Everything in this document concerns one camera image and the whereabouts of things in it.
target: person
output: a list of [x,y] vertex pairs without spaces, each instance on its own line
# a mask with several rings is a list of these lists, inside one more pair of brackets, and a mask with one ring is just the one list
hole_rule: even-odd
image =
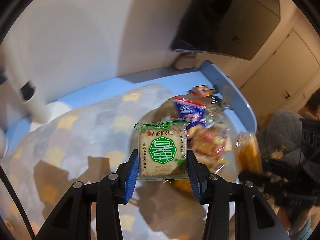
[[[308,112],[312,119],[317,118],[319,95],[319,91],[315,92],[302,109],[303,113]],[[263,159],[268,159],[274,152],[281,151],[283,156],[280,155],[280,161],[291,166],[300,164],[301,116],[302,113],[297,114],[285,109],[278,109],[273,113],[268,125],[257,134],[259,151]],[[307,240],[319,222],[319,209],[312,207],[301,211],[293,224],[289,220],[292,211],[286,207],[279,207],[276,214],[291,240]]]
[[304,118],[320,120],[320,89],[312,94],[306,105],[298,112]]

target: white cabinet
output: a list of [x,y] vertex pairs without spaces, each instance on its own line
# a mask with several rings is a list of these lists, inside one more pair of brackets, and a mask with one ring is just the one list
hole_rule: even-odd
[[312,52],[292,30],[241,92],[260,120],[290,100],[319,68]]

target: television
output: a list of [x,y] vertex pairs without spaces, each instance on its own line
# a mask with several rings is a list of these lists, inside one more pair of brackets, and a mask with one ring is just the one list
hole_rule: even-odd
[[251,60],[279,21],[279,0],[193,0],[171,49]]

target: blue gripper pad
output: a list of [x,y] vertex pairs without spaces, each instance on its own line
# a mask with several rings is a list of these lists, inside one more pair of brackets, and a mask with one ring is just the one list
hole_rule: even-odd
[[130,163],[130,160],[129,160],[128,164],[131,165],[131,169],[129,171],[128,177],[125,182],[124,201],[126,203],[128,203],[129,200],[132,198],[134,187],[136,186],[138,171],[139,171],[139,169],[138,169],[138,155],[136,154],[134,156],[132,163]]
[[202,193],[207,189],[207,180],[192,150],[188,150],[188,176],[193,196],[200,203]]

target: snack bag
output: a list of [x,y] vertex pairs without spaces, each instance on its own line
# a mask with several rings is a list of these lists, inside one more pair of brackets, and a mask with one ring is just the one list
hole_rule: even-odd
[[213,95],[213,92],[211,89],[208,88],[207,85],[202,85],[202,86],[196,86],[193,87],[192,91],[197,95],[202,98],[204,97],[210,97]]
[[172,99],[175,103],[179,118],[190,121],[187,127],[188,139],[192,138],[196,130],[204,127],[206,105],[192,99],[176,96]]
[[253,133],[239,133],[233,147],[238,172],[262,173],[259,146]]
[[189,121],[137,123],[139,131],[139,176],[142,180],[183,179],[187,173]]
[[[214,160],[214,158],[208,157],[206,155],[199,155],[195,153],[195,156],[199,163],[207,165],[211,173],[216,173],[219,175],[221,175],[220,172],[228,165],[228,163],[230,163],[229,160],[223,158],[217,161]],[[191,193],[191,196],[193,197],[189,179],[174,180],[171,184],[180,191]]]
[[226,143],[226,130],[214,132],[209,129],[201,129],[197,131],[192,140],[192,148],[199,154],[218,160],[219,156],[225,152]]

